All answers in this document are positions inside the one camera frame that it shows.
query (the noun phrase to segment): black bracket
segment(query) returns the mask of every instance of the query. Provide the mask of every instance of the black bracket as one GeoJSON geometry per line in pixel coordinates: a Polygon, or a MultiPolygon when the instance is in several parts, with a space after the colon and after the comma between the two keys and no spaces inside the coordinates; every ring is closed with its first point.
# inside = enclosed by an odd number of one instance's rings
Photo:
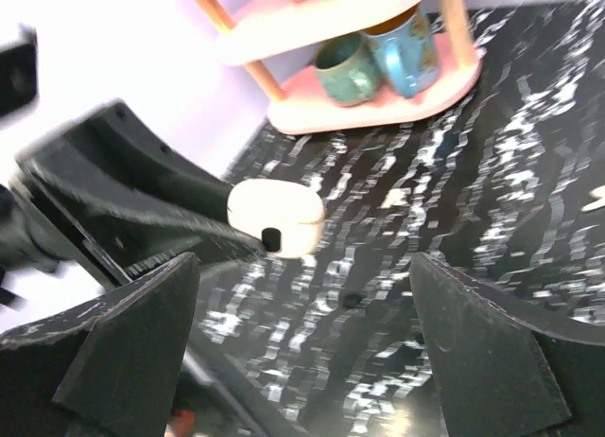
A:
{"type": "Polygon", "coordinates": [[[38,42],[35,30],[20,27],[19,39],[0,46],[0,118],[38,96],[38,42]]]}
{"type": "Polygon", "coordinates": [[[4,333],[3,434],[63,437],[85,426],[102,436],[164,435],[198,281],[198,260],[183,254],[122,288],[4,333]]]}
{"type": "Polygon", "coordinates": [[[410,276],[450,437],[603,435],[605,328],[426,254],[410,276]]]}
{"type": "MultiPolygon", "coordinates": [[[[33,267],[52,272],[61,261],[75,260],[109,290],[108,295],[112,297],[124,293],[123,289],[129,288],[133,281],[173,265],[182,255],[193,255],[201,263],[197,286],[204,287],[206,277],[216,269],[233,268],[237,262],[249,262],[267,254],[261,240],[229,225],[227,201],[232,186],[172,151],[122,101],[60,127],[19,155],[17,163],[21,171],[11,182],[11,210],[0,218],[0,233],[5,230],[7,234],[0,236],[0,266],[6,270],[33,267]]],[[[194,306],[197,297],[186,300],[194,306]]],[[[171,312],[181,312],[176,305],[170,306],[171,312]]],[[[139,314],[137,319],[147,324],[152,318],[139,314]]],[[[62,372],[61,376],[55,373],[54,403],[72,411],[79,427],[96,423],[98,428],[119,437],[156,435],[151,431],[155,432],[159,422],[153,420],[148,426],[141,426],[146,433],[134,431],[134,423],[143,416],[143,409],[145,413],[148,411],[145,404],[149,393],[131,388],[131,396],[124,399],[120,407],[114,407],[111,403],[119,404],[119,401],[110,399],[109,390],[104,388],[112,384],[114,377],[132,376],[134,383],[140,378],[139,374],[130,372],[133,360],[143,354],[142,350],[138,354],[132,352],[137,338],[143,338],[145,344],[150,341],[161,344],[163,340],[134,324],[132,331],[139,328],[136,331],[140,334],[125,336],[122,340],[133,347],[117,342],[112,346],[116,352],[123,351],[130,357],[120,361],[123,364],[120,370],[117,361],[96,355],[101,348],[103,354],[109,350],[111,344],[107,341],[115,337],[115,326],[108,323],[102,331],[103,325],[96,326],[99,328],[97,337],[91,334],[90,340],[70,346],[72,352],[64,349],[66,354],[71,354],[64,355],[71,357],[69,362],[76,359],[69,373],[62,372]],[[77,357],[76,347],[81,347],[77,357]],[[105,366],[105,362],[115,366],[105,366]],[[97,377],[104,379],[103,385],[95,385],[97,377]],[[101,405],[97,407],[91,401],[101,401],[101,405]],[[120,418],[120,423],[124,423],[112,424],[112,417],[129,409],[133,410],[131,420],[124,416],[120,418]]],[[[175,404],[204,403],[213,396],[257,437],[307,435],[304,429],[288,422],[201,331],[193,328],[188,336],[182,369],[179,357],[183,353],[174,344],[157,347],[158,352],[166,350],[171,357],[176,354],[179,358],[179,369],[175,371],[179,388],[177,397],[174,392],[158,391],[154,398],[161,395],[160,402],[165,405],[166,398],[170,402],[174,398],[175,404]],[[192,386],[194,390],[197,388],[195,393],[189,388],[192,386]]],[[[26,345],[26,335],[21,334],[21,338],[25,338],[21,344],[26,345]]],[[[140,360],[140,363],[145,370],[151,370],[151,366],[147,366],[151,361],[140,360]]],[[[168,368],[166,372],[168,383],[173,385],[173,372],[168,368]]],[[[15,375],[21,380],[29,376],[23,371],[15,375]]],[[[147,378],[155,381],[156,377],[147,375],[147,378]]],[[[47,386],[44,394],[50,392],[50,388],[47,386]]],[[[26,402],[27,395],[26,391],[21,392],[22,403],[26,402]]],[[[156,412],[151,414],[167,419],[165,414],[156,412]]]]}

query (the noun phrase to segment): black marble countertop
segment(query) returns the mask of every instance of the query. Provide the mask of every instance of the black marble countertop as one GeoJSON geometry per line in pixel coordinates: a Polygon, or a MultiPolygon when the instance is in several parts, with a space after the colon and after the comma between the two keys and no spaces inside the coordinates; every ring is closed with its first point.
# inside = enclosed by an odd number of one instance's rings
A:
{"type": "Polygon", "coordinates": [[[196,325],[288,418],[317,436],[447,435],[408,280],[417,252],[605,323],[604,214],[580,212],[605,184],[604,9],[477,11],[483,74],[446,113],[297,138],[266,126],[248,146],[229,180],[308,184],[325,234],[316,255],[205,284],[196,325]]]}

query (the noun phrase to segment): blue mug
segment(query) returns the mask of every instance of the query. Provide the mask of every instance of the blue mug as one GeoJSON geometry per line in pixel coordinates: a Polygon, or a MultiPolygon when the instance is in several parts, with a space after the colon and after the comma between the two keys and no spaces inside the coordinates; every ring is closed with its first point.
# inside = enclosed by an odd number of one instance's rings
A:
{"type": "Polygon", "coordinates": [[[404,98],[415,97],[439,77],[435,39],[420,6],[369,27],[363,34],[382,74],[404,98]]]}

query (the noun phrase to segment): pink tiered stand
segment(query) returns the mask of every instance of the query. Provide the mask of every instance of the pink tiered stand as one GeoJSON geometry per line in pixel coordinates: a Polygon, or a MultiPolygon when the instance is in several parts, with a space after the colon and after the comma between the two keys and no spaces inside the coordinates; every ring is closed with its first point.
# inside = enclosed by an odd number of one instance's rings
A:
{"type": "Polygon", "coordinates": [[[478,79],[481,60],[469,31],[464,0],[441,0],[446,33],[436,37],[439,80],[412,99],[384,86],[358,106],[335,105],[312,67],[283,86],[262,59],[383,23],[422,0],[252,0],[232,19],[217,0],[196,0],[221,33],[218,50],[229,65],[244,65],[270,99],[268,119],[284,134],[369,127],[427,118],[454,105],[478,79]]]}

